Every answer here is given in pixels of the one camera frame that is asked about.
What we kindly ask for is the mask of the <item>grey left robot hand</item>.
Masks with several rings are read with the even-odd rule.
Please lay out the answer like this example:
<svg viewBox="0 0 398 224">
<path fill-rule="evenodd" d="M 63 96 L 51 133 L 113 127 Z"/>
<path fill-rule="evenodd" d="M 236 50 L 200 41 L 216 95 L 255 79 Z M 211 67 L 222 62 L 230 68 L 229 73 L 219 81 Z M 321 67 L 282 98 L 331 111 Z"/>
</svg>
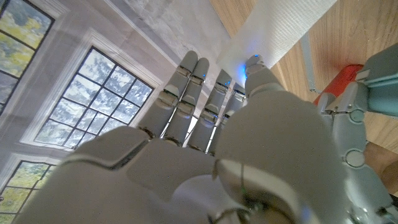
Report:
<svg viewBox="0 0 398 224">
<path fill-rule="evenodd" d="M 350 223 L 397 223 L 397 208 L 376 172 L 365 163 L 367 111 L 397 115 L 397 72 L 359 73 L 340 95 L 321 94 L 318 111 L 330 125 L 348 176 Z"/>
</svg>

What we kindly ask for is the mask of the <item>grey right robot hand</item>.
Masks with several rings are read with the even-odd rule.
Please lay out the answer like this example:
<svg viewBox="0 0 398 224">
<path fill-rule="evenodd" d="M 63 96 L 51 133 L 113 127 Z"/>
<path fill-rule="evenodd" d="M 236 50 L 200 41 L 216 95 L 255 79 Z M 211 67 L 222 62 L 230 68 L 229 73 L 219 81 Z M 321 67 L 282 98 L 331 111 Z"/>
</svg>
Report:
<svg viewBox="0 0 398 224">
<path fill-rule="evenodd" d="M 346 171 L 316 108 L 284 90 L 260 55 L 248 103 L 214 156 L 159 137 L 166 117 L 83 143 L 17 223 L 344 223 Z"/>
</svg>

